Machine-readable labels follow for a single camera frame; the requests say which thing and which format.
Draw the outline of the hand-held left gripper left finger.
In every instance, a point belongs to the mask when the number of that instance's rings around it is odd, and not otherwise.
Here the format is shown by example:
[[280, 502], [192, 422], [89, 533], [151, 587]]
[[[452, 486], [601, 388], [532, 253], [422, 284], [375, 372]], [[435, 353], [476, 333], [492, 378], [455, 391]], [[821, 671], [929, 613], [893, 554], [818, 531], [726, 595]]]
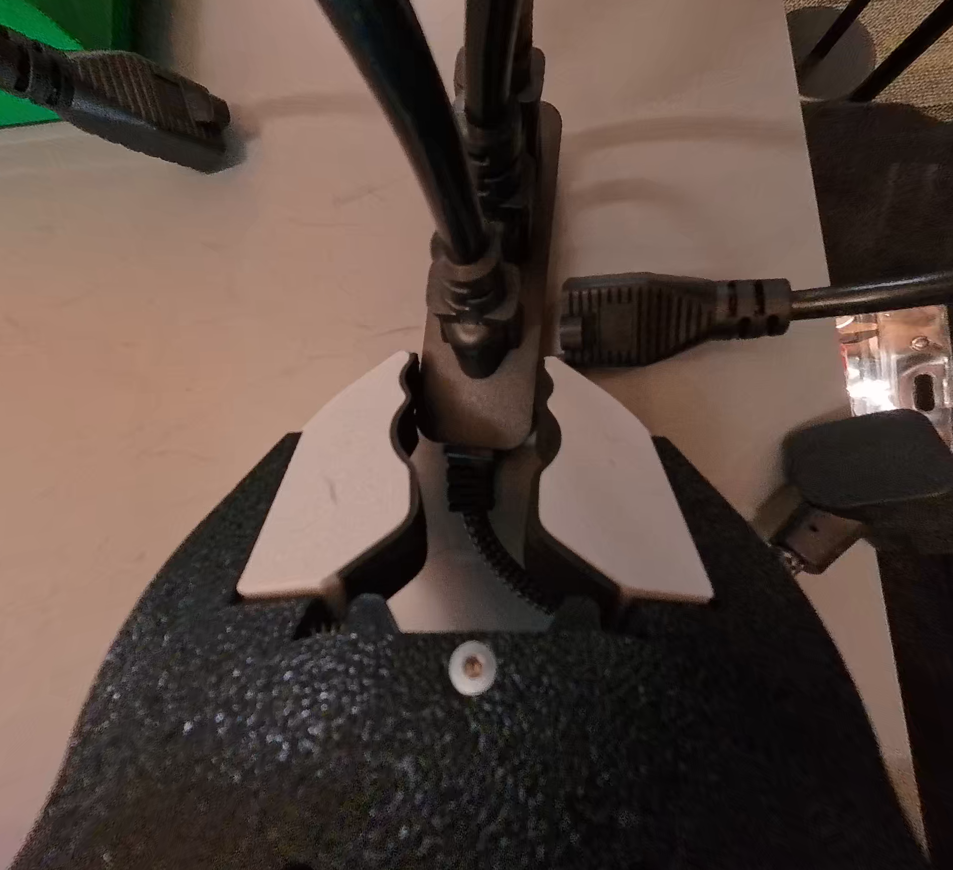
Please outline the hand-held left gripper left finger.
[[418, 356], [396, 352], [305, 424], [237, 581], [243, 600], [312, 598], [345, 612], [418, 575], [427, 555], [411, 464], [418, 380]]

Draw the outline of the black power plug with cable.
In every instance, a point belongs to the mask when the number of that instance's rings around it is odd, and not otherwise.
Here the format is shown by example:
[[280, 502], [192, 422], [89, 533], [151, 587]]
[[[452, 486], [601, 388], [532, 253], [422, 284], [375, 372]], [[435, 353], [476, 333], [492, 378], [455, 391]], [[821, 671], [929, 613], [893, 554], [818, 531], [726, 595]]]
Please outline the black power plug with cable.
[[455, 110], [483, 217], [527, 210], [535, 183], [544, 57], [534, 0], [466, 0]]
[[483, 218], [459, 123], [410, 0], [316, 0], [404, 150], [435, 223], [428, 313], [470, 377], [521, 333], [519, 275]]

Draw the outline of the clear plastic bracket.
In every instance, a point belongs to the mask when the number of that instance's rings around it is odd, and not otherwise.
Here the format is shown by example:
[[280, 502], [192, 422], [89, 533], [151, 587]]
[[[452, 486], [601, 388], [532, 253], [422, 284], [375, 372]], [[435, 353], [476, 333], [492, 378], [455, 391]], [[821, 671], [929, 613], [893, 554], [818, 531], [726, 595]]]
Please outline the clear plastic bracket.
[[934, 305], [836, 319], [854, 415], [906, 409], [952, 446], [949, 311]]

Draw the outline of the grey power strip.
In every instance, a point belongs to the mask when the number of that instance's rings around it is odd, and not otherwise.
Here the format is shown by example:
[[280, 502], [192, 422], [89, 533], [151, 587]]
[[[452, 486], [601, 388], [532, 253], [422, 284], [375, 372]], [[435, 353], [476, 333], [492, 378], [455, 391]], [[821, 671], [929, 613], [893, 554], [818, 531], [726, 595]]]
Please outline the grey power strip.
[[421, 429], [439, 443], [508, 451], [533, 427], [537, 374], [545, 357], [547, 280], [553, 240], [562, 118], [542, 101], [532, 244], [520, 268], [522, 340], [492, 376], [466, 376], [440, 336], [437, 318], [426, 317], [420, 358]]

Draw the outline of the black table clamp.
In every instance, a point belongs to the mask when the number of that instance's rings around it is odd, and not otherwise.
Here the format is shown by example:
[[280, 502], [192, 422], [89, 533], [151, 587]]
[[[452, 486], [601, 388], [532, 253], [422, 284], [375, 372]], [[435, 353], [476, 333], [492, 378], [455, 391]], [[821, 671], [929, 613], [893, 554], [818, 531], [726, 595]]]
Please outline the black table clamp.
[[754, 525], [779, 549], [864, 702], [901, 810], [951, 868], [952, 460], [922, 414], [803, 427]]

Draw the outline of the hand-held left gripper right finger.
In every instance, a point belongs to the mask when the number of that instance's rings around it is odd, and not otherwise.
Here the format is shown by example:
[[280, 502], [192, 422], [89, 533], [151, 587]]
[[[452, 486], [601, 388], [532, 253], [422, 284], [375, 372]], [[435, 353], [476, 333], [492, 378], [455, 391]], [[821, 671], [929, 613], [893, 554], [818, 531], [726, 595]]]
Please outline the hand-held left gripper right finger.
[[540, 384], [530, 576], [602, 609], [709, 602], [712, 583], [649, 431], [557, 357], [544, 359]]

